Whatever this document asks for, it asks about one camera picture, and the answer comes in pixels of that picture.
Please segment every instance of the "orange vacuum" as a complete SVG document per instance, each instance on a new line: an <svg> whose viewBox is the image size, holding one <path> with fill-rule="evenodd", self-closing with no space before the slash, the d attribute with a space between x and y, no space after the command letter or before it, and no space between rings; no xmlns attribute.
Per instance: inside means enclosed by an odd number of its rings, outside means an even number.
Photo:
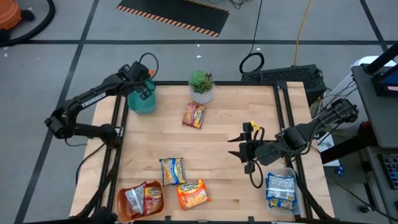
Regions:
<svg viewBox="0 0 398 224"><path fill-rule="evenodd" d="M21 10L15 0L0 0L0 47L23 43L46 28L55 15L54 3L52 0L47 0L47 2L50 10L45 19L30 32L10 40L13 27L20 21L32 21L35 16L29 10Z"/></svg>

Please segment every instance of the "potted plant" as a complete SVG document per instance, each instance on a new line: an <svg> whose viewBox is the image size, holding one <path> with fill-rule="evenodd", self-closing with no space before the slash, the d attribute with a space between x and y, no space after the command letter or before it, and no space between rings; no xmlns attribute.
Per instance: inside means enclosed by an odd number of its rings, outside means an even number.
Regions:
<svg viewBox="0 0 398 224"><path fill-rule="evenodd" d="M195 71L189 77L191 99L199 104L208 103L213 98L213 75L204 71Z"/></svg>

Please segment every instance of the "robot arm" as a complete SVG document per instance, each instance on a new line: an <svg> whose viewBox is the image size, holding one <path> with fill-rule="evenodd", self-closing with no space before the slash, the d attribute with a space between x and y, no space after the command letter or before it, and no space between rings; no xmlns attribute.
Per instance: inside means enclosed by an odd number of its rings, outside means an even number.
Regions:
<svg viewBox="0 0 398 224"><path fill-rule="evenodd" d="M124 65L99 86L64 102L44 123L56 138L67 139L74 135L99 137L107 146L114 147L118 144L115 129L110 124L92 126L76 123L79 112L107 96L120 94L127 97L133 91L140 93L145 100L152 94L145 84L150 79L149 69L143 64Z"/></svg>
<svg viewBox="0 0 398 224"><path fill-rule="evenodd" d="M234 141L246 141L239 144L239 152L229 152L238 156L241 162L247 162L245 173L254 172L250 167L255 158L258 158L260 164L266 166L284 156L295 156L302 153L309 147L313 136L332 124L341 124L343 122L354 122L358 118L356 105L352 105L348 100L339 99L331 104L330 108L321 112L321 114L307 124L298 124L284 129L275 135L276 141L263 141L256 137L252 139L251 132L253 127L251 123L243 123L243 133L240 137L232 139Z"/></svg>

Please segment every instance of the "chip bag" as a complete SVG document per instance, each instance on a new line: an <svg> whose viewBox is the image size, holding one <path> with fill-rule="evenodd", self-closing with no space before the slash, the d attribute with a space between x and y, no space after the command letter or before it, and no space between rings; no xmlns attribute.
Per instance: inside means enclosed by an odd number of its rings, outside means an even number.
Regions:
<svg viewBox="0 0 398 224"><path fill-rule="evenodd" d="M266 184L266 199L281 198L293 202L297 201L295 196L295 179L293 175L281 177L268 173Z"/></svg>
<svg viewBox="0 0 398 224"><path fill-rule="evenodd" d="M194 128L200 128L203 117L205 116L205 110L206 106L199 106L194 103L187 104L182 123Z"/></svg>
<svg viewBox="0 0 398 224"><path fill-rule="evenodd" d="M159 159L159 161L162 166L163 186L186 183L182 158Z"/></svg>
<svg viewBox="0 0 398 224"><path fill-rule="evenodd" d="M157 212L162 205L162 189L160 187L146 187L144 194L144 214Z"/></svg>
<svg viewBox="0 0 398 224"><path fill-rule="evenodd" d="M126 199L132 210L132 215L144 214L144 189L145 182L140 186L127 190L125 192Z"/></svg>
<svg viewBox="0 0 398 224"><path fill-rule="evenodd" d="M189 209L203 202L210 202L203 180L182 184L177 187L178 202L181 209Z"/></svg>
<svg viewBox="0 0 398 224"><path fill-rule="evenodd" d="M293 201L291 200L284 200L281 198L272 198L269 200L269 207L277 207L277 208L284 208L293 211Z"/></svg>

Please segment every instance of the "wooden table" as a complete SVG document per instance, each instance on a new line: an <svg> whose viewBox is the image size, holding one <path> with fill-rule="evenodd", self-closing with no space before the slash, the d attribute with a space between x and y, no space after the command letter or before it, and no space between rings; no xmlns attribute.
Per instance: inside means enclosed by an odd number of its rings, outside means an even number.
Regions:
<svg viewBox="0 0 398 224"><path fill-rule="evenodd" d="M288 83L288 88L295 124L309 122L311 117L302 83ZM133 187L143 181L161 181L159 159L183 157L187 181L203 179L213 201L191 210L180 210L176 186L166 186L165 210L149 217L149 220L164 220L166 215L170 215L172 220L247 221L248 216L253 216L255 221L294 220L293 216L271 214L266 208L265 187L255 189L249 176L244 173L244 164L227 153L239 150L238 142L228 143L227 140L239 136L243 131L243 122L254 120L265 128L264 139L275 139L274 134L280 131L280 127L273 87L215 88L212 101L206 105L201 129L181 124L185 106L191 101L188 86L157 86L156 92L155 113L137 115L130 111L128 114L116 193L121 188ZM288 126L283 94L280 97L285 125ZM97 104L93 125L111 122L114 101L115 98L109 97ZM99 139L89 139L85 156L101 144ZM81 168L71 215L81 211L97 190L104 152L104 149L101 150ZM319 153L311 150L302 160L309 191L324 210L334 217ZM283 167L284 160L279 159L269 166L262 166L262 170L266 175L269 170ZM258 171L254 173L254 179L259 183ZM113 211L117 213L116 203Z"/></svg>

